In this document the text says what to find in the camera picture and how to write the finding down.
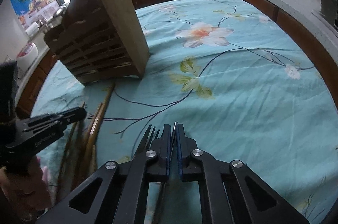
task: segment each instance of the white flower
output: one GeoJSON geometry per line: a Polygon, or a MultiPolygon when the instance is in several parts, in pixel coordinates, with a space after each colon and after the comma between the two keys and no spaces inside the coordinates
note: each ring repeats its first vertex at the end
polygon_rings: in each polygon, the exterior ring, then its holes
{"type": "Polygon", "coordinates": [[[176,37],[185,37],[187,39],[184,47],[198,47],[202,44],[207,46],[227,46],[229,42],[225,38],[233,33],[233,29],[224,27],[214,27],[204,22],[198,22],[190,29],[181,30],[176,33],[176,37]]]}
{"type": "Polygon", "coordinates": [[[163,5],[158,8],[160,12],[171,12],[175,11],[176,7],[173,4],[163,5]]]}
{"type": "Polygon", "coordinates": [[[154,31],[153,29],[143,29],[143,34],[144,34],[144,36],[148,36],[153,31],[154,31]]]}
{"type": "Polygon", "coordinates": [[[270,22],[269,17],[265,16],[265,15],[260,15],[259,16],[259,22],[262,24],[266,24],[268,22],[270,22]]]}
{"type": "Polygon", "coordinates": [[[288,74],[289,77],[292,79],[300,79],[300,73],[299,71],[292,65],[286,65],[285,67],[285,72],[288,74]]]}

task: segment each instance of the floral tablecloth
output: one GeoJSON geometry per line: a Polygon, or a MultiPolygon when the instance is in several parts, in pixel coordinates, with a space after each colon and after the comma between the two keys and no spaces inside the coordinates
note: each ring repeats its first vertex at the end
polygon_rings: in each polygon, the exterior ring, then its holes
{"type": "MultiPolygon", "coordinates": [[[[200,149],[242,160],[310,223],[320,223],[338,196],[338,116],[300,48],[242,0],[177,0],[137,15],[150,59],[142,80],[116,79],[97,139],[98,164],[130,160],[148,124],[178,121],[200,149]]],[[[83,101],[93,113],[110,85],[84,87],[57,62],[33,115],[83,101]]],[[[65,137],[39,154],[51,170],[51,189],[64,146],[65,137]]],[[[145,223],[157,192],[152,184],[145,223]]],[[[164,204],[161,223],[202,223],[196,183],[172,173],[164,204]]]]}

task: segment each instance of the slotted wooden panel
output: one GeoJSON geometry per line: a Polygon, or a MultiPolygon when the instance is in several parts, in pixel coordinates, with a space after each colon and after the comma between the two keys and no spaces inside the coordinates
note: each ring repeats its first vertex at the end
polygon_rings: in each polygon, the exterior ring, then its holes
{"type": "Polygon", "coordinates": [[[81,83],[143,76],[149,51],[131,0],[71,0],[60,26],[45,42],[81,83]]]}

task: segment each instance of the white appliance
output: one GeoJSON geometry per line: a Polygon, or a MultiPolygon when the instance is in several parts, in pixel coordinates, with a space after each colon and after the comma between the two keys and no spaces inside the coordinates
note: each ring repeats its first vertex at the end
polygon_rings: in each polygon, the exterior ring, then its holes
{"type": "Polygon", "coordinates": [[[19,72],[24,75],[37,57],[37,46],[34,43],[27,43],[16,57],[19,72]]]}

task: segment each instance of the silver screw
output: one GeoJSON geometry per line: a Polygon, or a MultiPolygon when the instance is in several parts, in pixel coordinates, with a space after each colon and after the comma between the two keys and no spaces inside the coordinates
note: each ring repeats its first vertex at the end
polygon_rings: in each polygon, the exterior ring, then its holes
{"type": "Polygon", "coordinates": [[[116,168],[116,163],[114,161],[109,161],[105,165],[106,169],[115,169],[116,168]]]}
{"type": "Polygon", "coordinates": [[[240,168],[241,166],[243,166],[243,163],[239,160],[234,160],[232,162],[232,165],[235,167],[235,168],[240,168]]]}
{"type": "Polygon", "coordinates": [[[195,156],[201,156],[203,154],[203,151],[200,149],[195,149],[192,151],[192,154],[195,156]]]}
{"type": "Polygon", "coordinates": [[[154,157],[155,155],[156,155],[156,151],[150,150],[150,151],[147,151],[147,152],[146,152],[146,156],[147,156],[147,157],[154,157]]]}

